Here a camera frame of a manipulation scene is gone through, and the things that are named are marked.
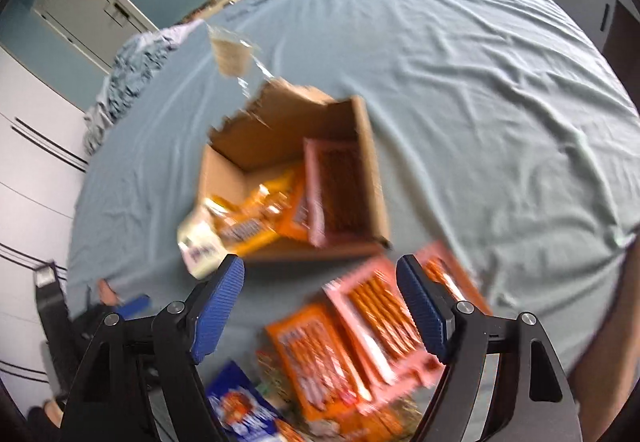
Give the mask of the blue noodle snack bag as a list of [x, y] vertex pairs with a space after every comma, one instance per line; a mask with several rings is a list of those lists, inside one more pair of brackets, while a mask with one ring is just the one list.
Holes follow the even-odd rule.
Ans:
[[304, 440], [233, 361], [222, 367], [209, 382], [205, 393], [224, 432], [233, 436], [235, 441]]

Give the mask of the pink spicy stick packet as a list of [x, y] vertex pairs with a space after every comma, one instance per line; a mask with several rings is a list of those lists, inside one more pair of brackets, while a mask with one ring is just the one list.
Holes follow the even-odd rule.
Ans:
[[435, 387], [444, 366], [425, 350], [390, 260], [372, 258], [323, 290], [341, 318], [375, 404]]

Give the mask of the orange snack packet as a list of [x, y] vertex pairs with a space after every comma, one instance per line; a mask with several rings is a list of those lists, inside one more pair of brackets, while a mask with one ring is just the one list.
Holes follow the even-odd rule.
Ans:
[[308, 424], [334, 422], [372, 401], [323, 304], [309, 304], [266, 332]]

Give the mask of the large clear spicy strip bag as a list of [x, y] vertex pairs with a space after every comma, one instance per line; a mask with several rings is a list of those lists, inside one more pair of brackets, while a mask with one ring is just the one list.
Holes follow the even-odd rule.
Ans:
[[313, 434], [276, 351], [258, 349], [255, 367], [259, 372], [258, 391], [296, 430], [299, 441], [408, 441], [421, 417], [413, 399], [401, 398], [377, 412], [363, 415], [355, 410], [337, 420], [328, 420], [322, 425], [330, 428], [328, 434]]

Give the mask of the bare left foot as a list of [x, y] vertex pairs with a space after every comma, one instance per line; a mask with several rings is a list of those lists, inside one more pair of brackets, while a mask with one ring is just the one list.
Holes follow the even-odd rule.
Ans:
[[96, 283], [96, 291], [98, 292], [99, 301], [106, 306], [119, 306], [120, 299], [116, 292], [111, 288], [105, 279], [100, 279]]

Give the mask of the yellow white snack bag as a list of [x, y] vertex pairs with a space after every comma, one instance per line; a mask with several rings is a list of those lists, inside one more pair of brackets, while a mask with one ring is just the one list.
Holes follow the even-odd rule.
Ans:
[[229, 254], [245, 257], [281, 236], [285, 214], [293, 208], [296, 169], [257, 185], [241, 203], [213, 195], [183, 220], [177, 245], [189, 274], [203, 279]]

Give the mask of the cardboard box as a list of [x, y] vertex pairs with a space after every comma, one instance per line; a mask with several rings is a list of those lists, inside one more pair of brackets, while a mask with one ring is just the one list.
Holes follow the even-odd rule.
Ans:
[[196, 205], [224, 249], [250, 262], [350, 259], [390, 246], [367, 105], [283, 79], [219, 128]]

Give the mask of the pink packet in box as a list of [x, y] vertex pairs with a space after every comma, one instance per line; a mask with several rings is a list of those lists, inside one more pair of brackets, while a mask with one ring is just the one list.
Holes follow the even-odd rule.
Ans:
[[304, 139], [309, 241], [316, 248], [372, 240], [356, 141]]

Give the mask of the crumpled blue blanket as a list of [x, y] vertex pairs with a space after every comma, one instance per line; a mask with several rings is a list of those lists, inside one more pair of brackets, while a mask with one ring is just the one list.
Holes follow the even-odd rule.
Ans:
[[169, 57], [202, 23], [202, 20], [192, 20], [135, 34], [118, 50], [96, 101], [85, 112], [84, 148], [89, 156], [101, 148], [111, 128], [126, 116], [149, 83], [162, 71]]

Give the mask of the light blue bed sheet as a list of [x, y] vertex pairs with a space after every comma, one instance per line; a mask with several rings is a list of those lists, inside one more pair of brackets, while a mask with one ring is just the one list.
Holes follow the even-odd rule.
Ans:
[[[245, 0], [217, 24], [276, 76], [363, 97], [394, 254], [446, 241], [496, 314], [536, 314], [596, 438], [639, 366], [639, 117], [578, 25], [552, 0]], [[89, 162], [70, 312], [100, 280], [154, 309], [191, 291], [176, 230], [243, 104], [200, 24]]]

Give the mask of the clear plastic bag with crumbs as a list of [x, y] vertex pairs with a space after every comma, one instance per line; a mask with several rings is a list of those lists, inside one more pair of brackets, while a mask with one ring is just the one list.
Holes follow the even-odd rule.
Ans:
[[219, 73], [233, 81], [245, 98], [257, 96], [274, 78], [259, 48], [244, 35], [217, 26], [208, 26], [207, 32]]

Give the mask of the white door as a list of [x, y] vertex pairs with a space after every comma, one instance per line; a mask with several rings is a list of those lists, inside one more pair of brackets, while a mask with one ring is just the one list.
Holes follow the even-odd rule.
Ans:
[[130, 0], [35, 0], [32, 9], [104, 72], [132, 36], [157, 29]]

